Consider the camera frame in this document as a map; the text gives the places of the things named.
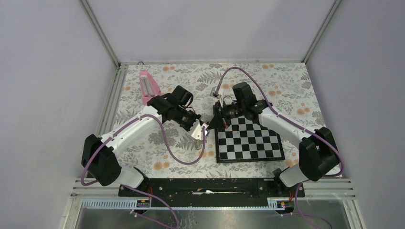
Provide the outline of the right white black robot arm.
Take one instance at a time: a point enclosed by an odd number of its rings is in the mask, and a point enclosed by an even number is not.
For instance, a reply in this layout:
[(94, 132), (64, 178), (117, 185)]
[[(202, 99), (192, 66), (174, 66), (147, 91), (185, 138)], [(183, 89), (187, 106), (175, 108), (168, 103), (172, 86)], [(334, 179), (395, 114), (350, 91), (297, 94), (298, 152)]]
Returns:
[(232, 88), (235, 101), (224, 102), (220, 89), (212, 88), (210, 95), (218, 101), (213, 106), (214, 117), (209, 129), (220, 129), (231, 120), (244, 116), (254, 124), (275, 131), (298, 148), (298, 164), (283, 170), (274, 183), (275, 193), (285, 197), (293, 186), (307, 181), (318, 181), (340, 163), (331, 131), (326, 127), (308, 129), (278, 112), (265, 99), (258, 100), (249, 84), (242, 82)]

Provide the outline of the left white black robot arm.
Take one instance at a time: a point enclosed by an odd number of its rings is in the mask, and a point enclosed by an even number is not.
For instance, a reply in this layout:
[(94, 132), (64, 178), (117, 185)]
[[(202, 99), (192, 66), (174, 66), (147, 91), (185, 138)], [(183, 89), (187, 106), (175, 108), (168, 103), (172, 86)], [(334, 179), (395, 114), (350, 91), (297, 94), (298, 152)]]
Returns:
[(201, 120), (201, 115), (186, 107), (192, 101), (192, 93), (177, 86), (172, 93), (152, 97), (133, 119), (118, 128), (101, 136), (89, 135), (85, 139), (81, 160), (84, 167), (81, 184), (93, 184), (85, 182), (86, 174), (90, 174), (103, 187), (117, 183), (128, 186), (136, 196), (146, 194), (145, 175), (136, 168), (122, 167), (118, 158), (139, 137), (155, 127), (163, 128), (167, 121), (176, 122), (192, 138), (205, 144), (208, 126)]

